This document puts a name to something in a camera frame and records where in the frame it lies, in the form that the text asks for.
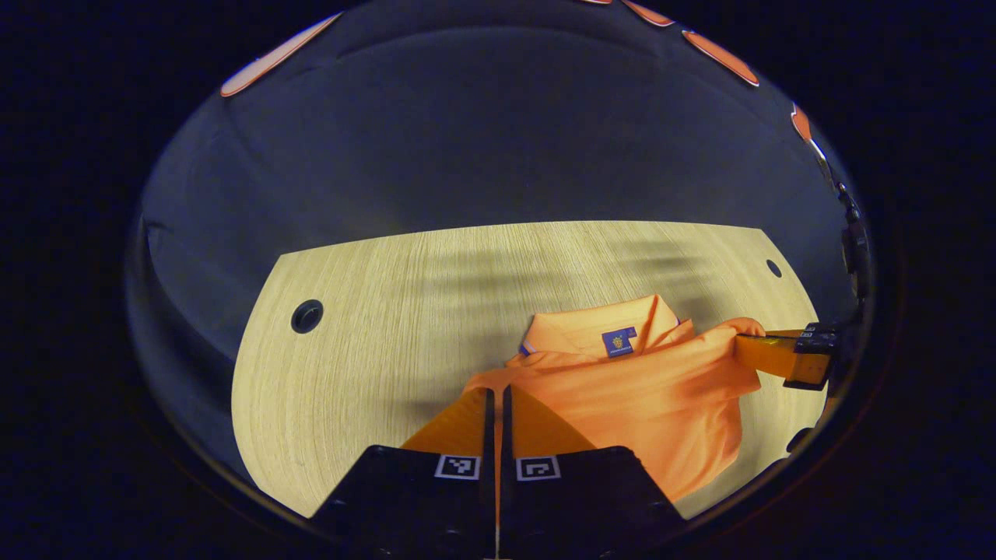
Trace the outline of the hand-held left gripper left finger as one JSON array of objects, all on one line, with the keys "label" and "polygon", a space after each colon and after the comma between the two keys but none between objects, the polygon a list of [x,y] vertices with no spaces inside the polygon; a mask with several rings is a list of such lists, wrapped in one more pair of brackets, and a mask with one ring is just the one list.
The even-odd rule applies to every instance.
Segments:
[{"label": "hand-held left gripper left finger", "polygon": [[478,387],[401,446],[367,447],[310,523],[341,559],[494,559],[495,417]]}]

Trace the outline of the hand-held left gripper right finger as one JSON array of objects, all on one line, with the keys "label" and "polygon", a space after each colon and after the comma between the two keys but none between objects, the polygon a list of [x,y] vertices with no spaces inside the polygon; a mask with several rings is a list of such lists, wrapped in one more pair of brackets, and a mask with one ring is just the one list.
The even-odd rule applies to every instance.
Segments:
[{"label": "hand-held left gripper right finger", "polygon": [[631,449],[599,449],[527,391],[506,387],[502,559],[641,559],[685,528]]}]

